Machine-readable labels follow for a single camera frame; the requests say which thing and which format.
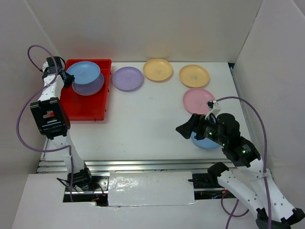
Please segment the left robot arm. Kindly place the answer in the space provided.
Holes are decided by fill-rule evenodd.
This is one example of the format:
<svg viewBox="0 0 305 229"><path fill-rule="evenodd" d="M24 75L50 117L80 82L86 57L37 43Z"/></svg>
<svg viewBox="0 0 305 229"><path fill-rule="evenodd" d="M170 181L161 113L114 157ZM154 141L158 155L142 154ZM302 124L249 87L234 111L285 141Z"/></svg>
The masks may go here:
<svg viewBox="0 0 305 229"><path fill-rule="evenodd" d="M68 88L74 81L74 76L66 73L64 67L65 61L61 57L46 58L42 67L46 88L39 99L30 104L30 110L39 132L54 144L66 165L66 185L71 189L87 191L93 187L94 178L71 140L71 123L60 103L62 89Z"/></svg>

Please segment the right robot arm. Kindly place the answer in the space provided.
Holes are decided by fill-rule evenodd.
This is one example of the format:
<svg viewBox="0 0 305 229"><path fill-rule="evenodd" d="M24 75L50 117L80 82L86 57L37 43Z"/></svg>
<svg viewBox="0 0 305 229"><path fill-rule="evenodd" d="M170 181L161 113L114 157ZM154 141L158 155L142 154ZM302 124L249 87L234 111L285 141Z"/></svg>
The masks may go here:
<svg viewBox="0 0 305 229"><path fill-rule="evenodd" d="M185 139L195 134L197 140L209 139L222 147L223 154L244 175L248 187L222 162L207 170L208 183L222 186L241 201L255 217L260 229L289 229L304 219L302 209L294 207L281 193L253 143L240 134L240 125L231 114L206 118L193 114L176 131Z"/></svg>

